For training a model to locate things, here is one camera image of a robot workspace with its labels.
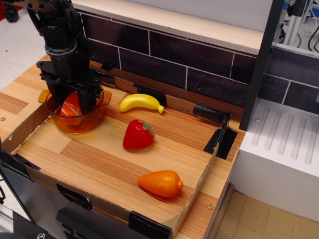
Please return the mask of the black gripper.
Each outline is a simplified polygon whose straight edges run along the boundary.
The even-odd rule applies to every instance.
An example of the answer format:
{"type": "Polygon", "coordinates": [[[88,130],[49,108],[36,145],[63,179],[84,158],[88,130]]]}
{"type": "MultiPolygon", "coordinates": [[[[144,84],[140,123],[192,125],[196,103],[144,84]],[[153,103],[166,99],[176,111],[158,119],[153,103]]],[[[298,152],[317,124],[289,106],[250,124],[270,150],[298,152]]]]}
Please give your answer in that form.
{"type": "Polygon", "coordinates": [[[46,48],[49,61],[39,61],[41,79],[47,84],[59,106],[74,91],[78,91],[78,102],[82,114],[89,113],[96,105],[97,96],[102,94],[101,80],[89,68],[90,60],[78,50],[54,51],[46,48]]]}

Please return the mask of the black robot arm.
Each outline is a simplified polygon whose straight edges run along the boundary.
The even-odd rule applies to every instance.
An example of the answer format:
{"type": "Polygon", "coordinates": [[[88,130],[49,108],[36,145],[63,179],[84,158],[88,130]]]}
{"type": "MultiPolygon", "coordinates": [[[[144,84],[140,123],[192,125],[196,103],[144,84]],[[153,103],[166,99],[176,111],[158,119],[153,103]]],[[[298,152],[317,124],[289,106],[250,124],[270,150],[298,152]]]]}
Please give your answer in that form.
{"type": "Polygon", "coordinates": [[[13,6],[27,10],[39,35],[44,38],[50,61],[37,63],[40,76],[62,105],[74,91],[83,114],[90,112],[103,96],[101,80],[90,70],[96,55],[94,45],[84,35],[81,14],[70,0],[5,0],[7,19],[17,19],[13,6]]]}

